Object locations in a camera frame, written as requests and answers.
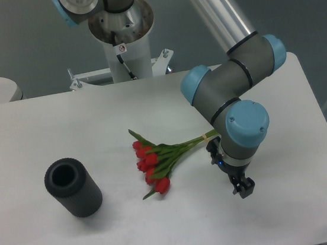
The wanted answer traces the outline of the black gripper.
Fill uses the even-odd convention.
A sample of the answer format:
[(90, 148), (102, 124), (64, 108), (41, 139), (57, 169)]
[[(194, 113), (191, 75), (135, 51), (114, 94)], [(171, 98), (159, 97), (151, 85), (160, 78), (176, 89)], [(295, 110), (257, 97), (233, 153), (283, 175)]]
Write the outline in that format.
[(219, 169), (229, 175), (230, 182), (233, 184), (232, 193), (239, 194), (242, 199), (250, 196), (254, 191), (255, 183), (250, 177), (244, 176), (251, 159), (235, 159), (222, 153), (218, 153), (216, 156)]

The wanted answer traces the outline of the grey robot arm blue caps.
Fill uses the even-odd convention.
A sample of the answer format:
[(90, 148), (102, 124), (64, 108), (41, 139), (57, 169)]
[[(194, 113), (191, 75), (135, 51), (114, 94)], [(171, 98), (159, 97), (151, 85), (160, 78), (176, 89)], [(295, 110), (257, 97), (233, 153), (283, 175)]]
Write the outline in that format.
[[(87, 22), (104, 46), (115, 83), (150, 78), (148, 34), (153, 12), (144, 0), (51, 0), (71, 27)], [(187, 101), (217, 130), (207, 145), (213, 164), (226, 173), (234, 193), (245, 198), (255, 183), (245, 170), (265, 139), (269, 116), (259, 103), (241, 96), (286, 61), (286, 49), (273, 35), (260, 35), (234, 0), (190, 0), (228, 60), (216, 69), (199, 65), (181, 82)]]

